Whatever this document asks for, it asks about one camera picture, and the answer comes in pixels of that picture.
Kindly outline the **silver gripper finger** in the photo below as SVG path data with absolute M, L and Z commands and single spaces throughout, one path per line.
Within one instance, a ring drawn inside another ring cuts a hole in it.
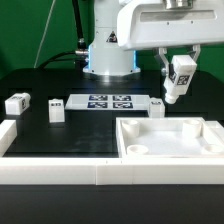
M 187 62 L 196 63 L 200 55 L 200 52 L 201 52 L 201 46 L 199 44 L 190 46 L 187 51 L 187 56 L 188 56 Z
M 160 65 L 161 74 L 163 76 L 169 75 L 169 61 L 166 57 L 167 49 L 166 48 L 157 48 L 155 50 L 155 59 Z

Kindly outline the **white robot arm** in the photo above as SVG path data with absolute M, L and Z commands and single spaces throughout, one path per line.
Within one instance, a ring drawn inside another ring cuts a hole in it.
M 224 0 L 93 0 L 94 40 L 86 73 L 136 73 L 135 52 L 224 43 Z

